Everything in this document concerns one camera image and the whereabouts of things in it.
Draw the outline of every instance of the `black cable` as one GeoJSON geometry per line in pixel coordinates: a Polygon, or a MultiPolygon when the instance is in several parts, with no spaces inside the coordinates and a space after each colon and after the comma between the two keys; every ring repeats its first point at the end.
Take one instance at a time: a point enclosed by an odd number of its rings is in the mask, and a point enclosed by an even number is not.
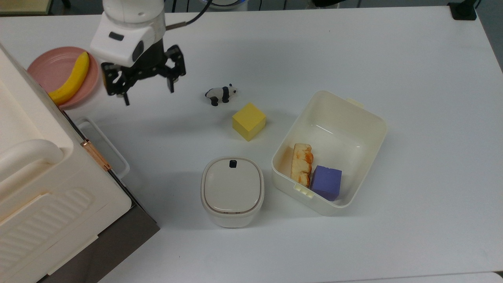
{"type": "Polygon", "coordinates": [[[203,10],[201,12],[199,12],[199,14],[197,14],[197,16],[195,18],[193,18],[190,21],[188,21],[187,25],[190,25],[191,23],[197,21],[197,19],[200,18],[204,14],[204,12],[206,12],[206,10],[208,10],[208,8],[210,7],[210,5],[211,5],[212,2],[213,2],[213,0],[208,0],[208,2],[206,3],[206,6],[204,6],[203,10]]]}
{"type": "MultiPolygon", "coordinates": [[[[201,12],[199,12],[199,14],[197,14],[197,16],[195,16],[190,21],[188,21],[188,22],[180,22],[180,23],[176,23],[176,24],[172,24],[172,25],[166,26],[166,30],[172,30],[172,29],[181,28],[181,27],[184,27],[186,25],[190,25],[191,23],[195,22],[198,18],[200,18],[204,14],[204,12],[206,12],[206,10],[208,10],[208,8],[210,7],[210,5],[211,5],[212,2],[213,2],[213,0],[208,0],[208,2],[206,2],[206,6],[204,6],[203,10],[201,12]]],[[[187,0],[187,11],[188,10],[189,10],[189,1],[187,0]]]]}

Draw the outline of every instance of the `bread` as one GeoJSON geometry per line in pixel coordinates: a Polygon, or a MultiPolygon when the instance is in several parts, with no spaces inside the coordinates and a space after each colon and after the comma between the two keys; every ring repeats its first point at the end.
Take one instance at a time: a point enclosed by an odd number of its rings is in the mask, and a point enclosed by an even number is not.
{"type": "Polygon", "coordinates": [[[312,163],[311,146],[308,144],[295,144],[290,178],[305,187],[309,187],[312,163]]]}

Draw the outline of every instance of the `copper hinge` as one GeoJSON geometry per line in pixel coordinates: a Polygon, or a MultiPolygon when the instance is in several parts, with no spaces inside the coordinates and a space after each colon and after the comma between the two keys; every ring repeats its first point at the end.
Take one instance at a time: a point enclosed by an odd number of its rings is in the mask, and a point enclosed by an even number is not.
{"type": "Polygon", "coordinates": [[[82,143],[80,143],[80,145],[89,153],[89,155],[96,161],[96,163],[101,168],[103,168],[103,170],[108,171],[112,169],[112,166],[108,164],[107,160],[94,147],[90,140],[86,138],[82,143]]]}

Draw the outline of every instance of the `pink plate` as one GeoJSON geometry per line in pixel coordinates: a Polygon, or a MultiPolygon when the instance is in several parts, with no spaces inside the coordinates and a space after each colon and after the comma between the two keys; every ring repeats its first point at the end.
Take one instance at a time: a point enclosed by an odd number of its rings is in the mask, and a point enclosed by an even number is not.
{"type": "MultiPolygon", "coordinates": [[[[28,67],[28,73],[42,86],[46,92],[57,90],[70,76],[77,57],[86,52],[78,47],[60,47],[47,51],[36,58],[28,67]]],[[[77,93],[67,102],[61,104],[61,109],[69,108],[85,100],[93,93],[98,84],[100,70],[94,57],[89,54],[89,70],[86,79],[77,93]]]]}

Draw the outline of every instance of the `small white container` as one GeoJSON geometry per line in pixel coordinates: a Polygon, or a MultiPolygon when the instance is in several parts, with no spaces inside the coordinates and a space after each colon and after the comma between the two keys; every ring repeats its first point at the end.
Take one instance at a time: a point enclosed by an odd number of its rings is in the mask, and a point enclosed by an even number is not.
{"type": "Polygon", "coordinates": [[[386,136],[386,122],[328,91],[314,94],[276,151],[273,184],[321,215],[331,216],[348,206],[369,172],[386,136]],[[290,178],[293,148],[310,144],[317,165],[342,171],[340,194],[328,201],[290,178]]]}
{"type": "Polygon", "coordinates": [[[264,202],[264,177],[244,157],[221,157],[204,169],[201,202],[211,220],[226,228],[248,225],[264,202]]]}

